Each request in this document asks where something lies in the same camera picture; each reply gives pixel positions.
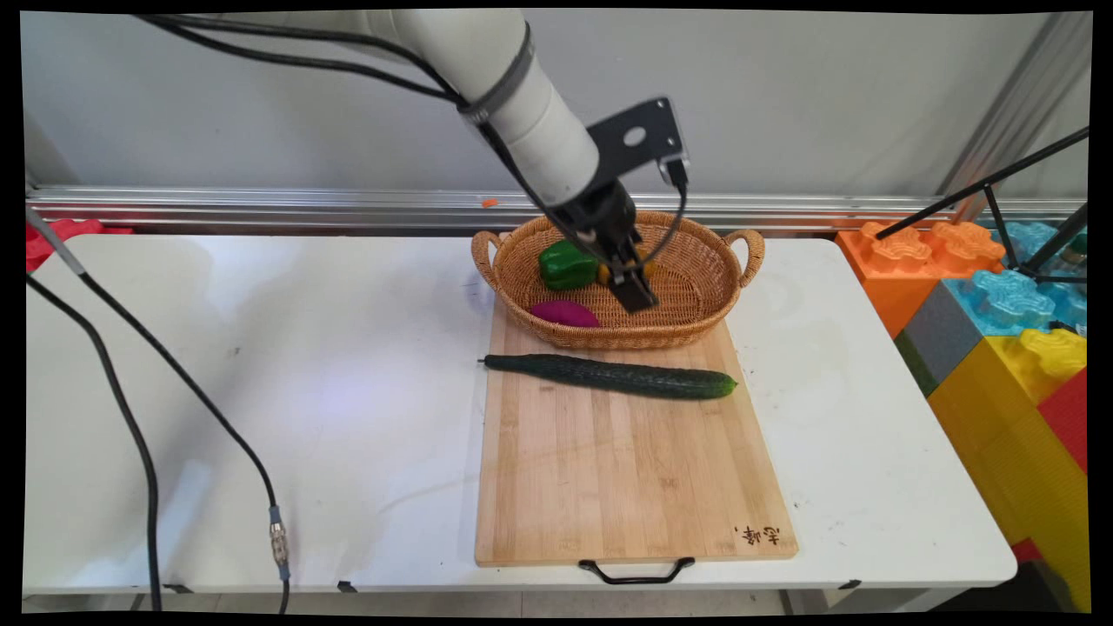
orange object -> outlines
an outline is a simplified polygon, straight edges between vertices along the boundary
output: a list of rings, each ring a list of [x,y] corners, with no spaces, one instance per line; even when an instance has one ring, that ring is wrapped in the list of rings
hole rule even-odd
[[[942,271],[963,274],[948,278],[969,277],[977,270],[994,272],[1005,255],[1005,246],[993,241],[989,231],[973,222],[933,224],[924,234],[924,241],[932,247],[932,260]]]
[[[889,338],[900,334],[940,280],[969,278],[977,270],[1004,270],[997,261],[1004,247],[976,224],[936,224],[930,234],[905,228],[877,241],[877,233],[890,224],[867,222],[858,232],[835,236]]]
[[[639,258],[646,258],[646,256],[650,252],[649,246],[647,246],[647,245],[637,246],[634,250],[638,251],[638,257]],[[633,261],[631,261],[630,263],[627,263],[627,265],[633,265]],[[646,274],[647,278],[649,278],[650,276],[652,276],[656,272],[657,272],[657,262],[656,261],[650,261],[649,263],[646,264],[644,267],[642,267],[642,273]],[[595,282],[605,286],[607,282],[610,281],[610,280],[611,280],[611,268],[608,267],[607,265],[600,263],[599,264],[599,270],[595,272]]]

green bell pepper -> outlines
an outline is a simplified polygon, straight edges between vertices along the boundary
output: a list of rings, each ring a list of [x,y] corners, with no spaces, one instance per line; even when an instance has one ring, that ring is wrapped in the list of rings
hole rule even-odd
[[[553,291],[574,290],[595,280],[599,262],[580,252],[575,244],[561,239],[539,256],[541,280]]]

yellow object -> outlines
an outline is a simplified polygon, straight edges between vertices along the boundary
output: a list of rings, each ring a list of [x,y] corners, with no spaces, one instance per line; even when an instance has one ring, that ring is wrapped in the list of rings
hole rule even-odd
[[[634,250],[638,251],[638,258],[646,258],[646,255],[648,255],[650,252],[649,246],[644,245],[636,246]],[[642,272],[646,273],[647,278],[652,276],[653,273],[657,272],[657,262],[650,261],[649,263],[647,263],[646,266],[642,267]],[[611,270],[607,265],[600,263],[599,271],[595,273],[595,282],[598,282],[601,285],[605,285],[607,282],[610,280],[611,280]]]
[[[1031,537],[1089,613],[1089,481],[1034,399],[1076,365],[1080,346],[1084,360],[1085,344],[1034,332],[979,341],[928,403],[1005,539]]]
[[[1024,392],[1038,404],[1086,366],[1086,340],[1063,329],[986,338]]]

purple sweet potato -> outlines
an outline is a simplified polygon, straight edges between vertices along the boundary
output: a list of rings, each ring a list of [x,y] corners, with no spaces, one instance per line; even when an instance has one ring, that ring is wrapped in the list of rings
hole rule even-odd
[[[571,300],[553,300],[530,307],[530,313],[546,322],[564,324],[565,326],[593,327],[599,325],[599,319],[588,307]]]

black metal bracket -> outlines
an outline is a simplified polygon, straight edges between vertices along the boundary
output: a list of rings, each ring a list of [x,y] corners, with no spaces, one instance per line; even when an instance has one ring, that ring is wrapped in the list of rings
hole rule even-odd
[[[940,211],[943,211],[943,209],[945,209],[945,208],[954,205],[955,203],[957,203],[959,200],[964,200],[964,199],[973,196],[974,194],[977,194],[978,192],[984,192],[991,185],[996,185],[997,183],[1001,183],[1002,180],[1004,180],[1005,178],[1008,178],[1013,174],[1016,174],[1017,172],[1021,172],[1022,169],[1026,169],[1026,168],[1028,168],[1028,167],[1031,167],[1031,166],[1040,163],[1041,160],[1043,160],[1043,159],[1045,159],[1045,158],[1054,155],[1055,153],[1062,151],[1062,150],[1064,150],[1064,149],[1066,149],[1066,148],[1068,148],[1068,147],[1077,144],[1078,141],[1081,141],[1081,140],[1083,140],[1083,139],[1085,139],[1087,137],[1090,137],[1090,127],[1089,126],[1086,126],[1085,128],[1082,128],[1081,130],[1075,130],[1074,133],[1072,133],[1071,135],[1068,135],[1068,136],[1060,139],[1058,141],[1055,141],[1054,144],[1052,144],[1050,146],[1046,146],[1043,149],[1036,150],[1036,151],[1032,153],[1031,155],[1022,158],[1021,160],[1018,160],[1018,162],[1016,162],[1016,163],[1014,163],[1012,165],[1008,165],[1006,167],[1003,167],[1003,168],[998,169],[997,172],[994,172],[993,174],[986,176],[985,178],[982,178],[981,180],[978,180],[976,183],[973,183],[973,184],[966,186],[965,188],[959,189],[959,190],[951,194],[949,196],[940,199],[939,202],[937,202],[937,203],[935,203],[935,204],[933,204],[933,205],[930,205],[930,206],[928,206],[926,208],[923,208],[923,209],[916,212],[915,215],[909,215],[908,217],[905,217],[900,222],[897,222],[896,224],[894,224],[894,225],[885,228],[884,231],[877,233],[877,238],[878,238],[878,241],[884,239],[885,237],[888,237],[893,233],[896,233],[897,231],[902,231],[904,228],[907,228],[908,226],[912,226],[913,224],[915,224],[915,223],[917,223],[917,222],[919,222],[919,221],[922,221],[922,219],[924,219],[926,217],[930,217],[932,215],[935,215],[936,213],[938,213],[938,212],[940,212]],[[993,200],[991,203],[991,205],[989,205],[991,208],[993,208],[993,206],[994,206],[995,203],[996,203],[996,200]],[[1001,229],[1001,236],[1002,236],[1002,238],[1006,237],[1007,234],[1003,229],[1004,227],[1002,225],[998,225],[998,228],[1002,228]]]
[[[680,570],[693,565],[696,559],[692,557],[684,557],[682,559],[677,559],[677,563],[672,566],[672,571],[668,576],[631,576],[629,578],[611,578],[610,576],[603,574],[602,569],[599,569],[599,564],[590,559],[583,559],[580,561],[580,569],[587,569],[595,576],[598,576],[603,583],[608,585],[664,585],[667,583],[672,583],[672,579],[680,574]]]
[[[1052,320],[1052,322],[1051,322],[1051,324],[1048,324],[1048,326],[1053,331],[1055,329],[1063,329],[1063,330],[1066,330],[1066,331],[1071,331],[1074,334],[1078,334],[1078,330],[1077,329],[1075,329],[1071,324],[1067,324],[1066,322],[1060,322],[1058,320]]]
[[[997,233],[1001,234],[1001,243],[1005,246],[1005,255],[1008,257],[1008,270],[1015,270],[1025,276],[1033,278],[1036,284],[1041,283],[1077,283],[1084,284],[1086,282],[1085,276],[1048,276],[1040,273],[1040,268],[1053,254],[1055,254],[1058,248],[1066,245],[1075,235],[1077,235],[1082,228],[1086,226],[1086,215],[1087,207],[1090,203],[1083,203],[1070,217],[1066,218],[1063,224],[1060,225],[1058,231],[1055,235],[1047,239],[1035,254],[1033,254],[1024,263],[1020,263],[1016,260],[1016,253],[1013,251],[1013,241],[1008,236],[1008,231],[1005,229],[1005,221],[1001,216],[1001,208],[997,206],[997,198],[993,194],[993,187],[989,185],[985,186],[985,199],[989,203],[989,212],[993,213],[993,221],[997,225]]]
[[[667,164],[686,158],[672,102],[664,96],[617,113],[588,127],[588,135],[599,148],[599,166],[582,194],[600,189],[651,160],[658,163],[661,176],[669,185]],[[640,139],[627,143],[628,139]]]

